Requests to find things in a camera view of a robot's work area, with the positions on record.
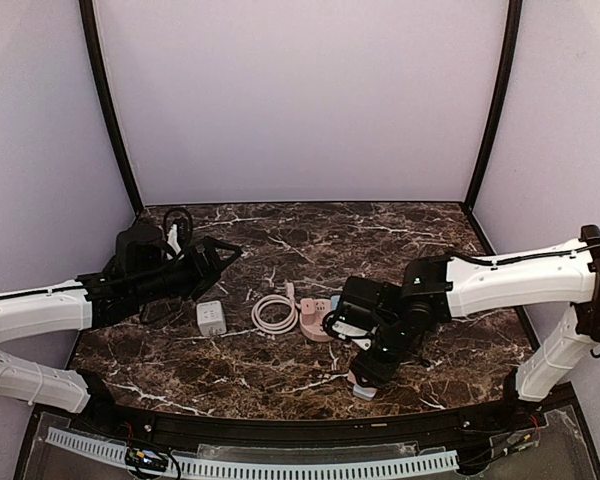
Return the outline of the pink cube socket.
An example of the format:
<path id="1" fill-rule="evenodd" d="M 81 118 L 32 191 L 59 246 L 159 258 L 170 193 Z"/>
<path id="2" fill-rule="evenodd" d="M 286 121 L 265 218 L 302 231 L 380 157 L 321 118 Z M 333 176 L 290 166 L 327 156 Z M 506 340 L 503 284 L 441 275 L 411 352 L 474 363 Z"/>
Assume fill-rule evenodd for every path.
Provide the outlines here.
<path id="1" fill-rule="evenodd" d="M 377 389 L 374 387 L 363 387 L 358 384 L 355 379 L 349 379 L 348 382 L 351 384 L 352 393 L 354 396 L 361 399 L 373 399 L 376 395 Z"/>

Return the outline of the white cube socket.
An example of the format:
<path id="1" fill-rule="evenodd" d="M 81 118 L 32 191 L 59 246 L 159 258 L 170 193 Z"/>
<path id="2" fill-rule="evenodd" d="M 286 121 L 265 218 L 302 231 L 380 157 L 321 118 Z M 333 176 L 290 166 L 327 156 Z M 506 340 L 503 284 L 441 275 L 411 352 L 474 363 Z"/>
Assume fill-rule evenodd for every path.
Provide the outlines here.
<path id="1" fill-rule="evenodd" d="M 223 335 L 227 332 L 224 310 L 219 300 L 197 303 L 196 321 L 203 337 Z"/>

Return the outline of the small blue plug adapter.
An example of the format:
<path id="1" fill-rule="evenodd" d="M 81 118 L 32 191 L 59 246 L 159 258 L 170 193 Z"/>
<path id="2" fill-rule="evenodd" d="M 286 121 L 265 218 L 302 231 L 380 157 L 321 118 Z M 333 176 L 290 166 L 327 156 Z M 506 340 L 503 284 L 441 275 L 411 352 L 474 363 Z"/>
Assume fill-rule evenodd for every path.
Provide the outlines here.
<path id="1" fill-rule="evenodd" d="M 330 298 L 330 305 L 331 305 L 332 310 L 336 310 L 338 308 L 339 301 L 340 301 L 339 295 L 333 295 Z"/>

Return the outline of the small pink plug adapter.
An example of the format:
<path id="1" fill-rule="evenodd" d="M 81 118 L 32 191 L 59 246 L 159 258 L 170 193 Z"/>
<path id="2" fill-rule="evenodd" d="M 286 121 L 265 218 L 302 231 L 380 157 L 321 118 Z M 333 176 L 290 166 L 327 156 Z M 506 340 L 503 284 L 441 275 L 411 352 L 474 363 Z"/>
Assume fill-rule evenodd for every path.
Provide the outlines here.
<path id="1" fill-rule="evenodd" d="M 302 325 L 313 325 L 317 318 L 317 307 L 316 301 L 312 298 L 303 298 L 300 301 L 301 319 Z"/>

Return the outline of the blue power strip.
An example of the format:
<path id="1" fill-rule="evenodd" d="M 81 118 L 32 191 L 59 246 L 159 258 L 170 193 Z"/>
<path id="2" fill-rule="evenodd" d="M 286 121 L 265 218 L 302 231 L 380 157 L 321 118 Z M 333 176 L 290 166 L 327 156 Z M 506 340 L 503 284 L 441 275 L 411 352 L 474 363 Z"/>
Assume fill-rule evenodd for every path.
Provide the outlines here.
<path id="1" fill-rule="evenodd" d="M 352 387 L 352 393 L 356 398 L 365 400 L 365 401 L 371 401 L 374 399 L 376 393 L 377 393 L 377 389 L 373 388 L 373 387 L 362 387 L 358 384 L 355 384 Z"/>

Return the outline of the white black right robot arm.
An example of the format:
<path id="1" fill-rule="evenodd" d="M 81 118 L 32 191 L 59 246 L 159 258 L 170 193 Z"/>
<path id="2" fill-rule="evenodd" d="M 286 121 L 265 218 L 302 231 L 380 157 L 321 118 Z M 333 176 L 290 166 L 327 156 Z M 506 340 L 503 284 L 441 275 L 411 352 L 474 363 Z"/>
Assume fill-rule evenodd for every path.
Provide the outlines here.
<path id="1" fill-rule="evenodd" d="M 499 308 L 564 302 L 558 325 L 515 368 L 509 391 L 538 403 L 600 344 L 600 229 L 535 251 L 471 257 L 449 253 L 410 262 L 399 285 L 351 276 L 336 309 L 336 337 L 361 350 L 348 373 L 355 396 L 374 398 L 427 331 L 440 323 Z"/>

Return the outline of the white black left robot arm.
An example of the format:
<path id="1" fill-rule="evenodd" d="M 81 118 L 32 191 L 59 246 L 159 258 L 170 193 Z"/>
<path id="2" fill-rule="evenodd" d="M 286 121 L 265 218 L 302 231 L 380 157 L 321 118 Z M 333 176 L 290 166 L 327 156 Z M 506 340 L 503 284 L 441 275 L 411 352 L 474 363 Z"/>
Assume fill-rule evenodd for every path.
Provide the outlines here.
<path id="1" fill-rule="evenodd" d="M 162 299 L 197 300 L 241 254 L 240 247 L 209 236 L 193 242 L 152 225 L 134 225 L 117 235 L 115 254 L 101 272 L 0 294 L 0 345 L 108 328 Z M 115 402 L 94 372 L 54 369 L 2 350 L 0 396 L 74 414 Z"/>

